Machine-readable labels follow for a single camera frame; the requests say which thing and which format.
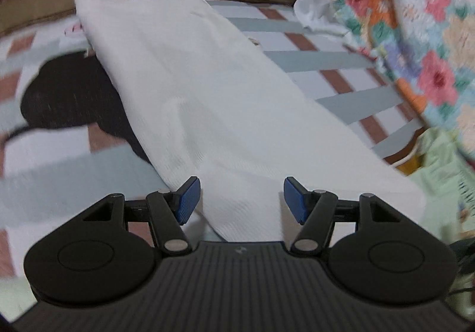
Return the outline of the cream zip-up hoodie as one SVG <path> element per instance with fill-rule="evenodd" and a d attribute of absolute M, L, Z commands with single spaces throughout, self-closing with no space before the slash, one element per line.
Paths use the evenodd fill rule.
<path fill-rule="evenodd" d="M 74 2 L 151 164 L 172 189 L 200 179 L 200 214 L 225 240 L 292 240 L 289 176 L 421 218 L 423 191 L 205 0 Z"/>

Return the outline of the checkered play mat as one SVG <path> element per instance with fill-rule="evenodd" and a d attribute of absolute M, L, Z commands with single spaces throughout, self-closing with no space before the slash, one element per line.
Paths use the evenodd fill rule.
<path fill-rule="evenodd" d="M 371 192 L 413 221 L 427 201 L 396 170 L 422 125 L 367 56 L 292 9 L 194 0 L 179 31 L 121 19 L 113 46 L 71 15 L 1 39 L 1 274 L 101 198 L 200 179 L 186 234 L 290 241 L 284 179 Z"/>

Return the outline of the light green blanket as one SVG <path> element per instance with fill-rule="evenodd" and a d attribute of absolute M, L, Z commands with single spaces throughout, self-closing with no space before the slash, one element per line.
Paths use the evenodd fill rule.
<path fill-rule="evenodd" d="M 474 168 L 452 136 L 431 128 L 417 140 L 420 168 L 410 180 L 423 190 L 427 204 L 419 224 L 447 244 L 474 237 Z"/>

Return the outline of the floral quilted blanket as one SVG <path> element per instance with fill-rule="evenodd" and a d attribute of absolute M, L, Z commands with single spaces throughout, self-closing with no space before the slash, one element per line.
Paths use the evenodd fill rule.
<path fill-rule="evenodd" d="M 330 8 L 424 120 L 472 158 L 474 0 L 330 0 Z"/>

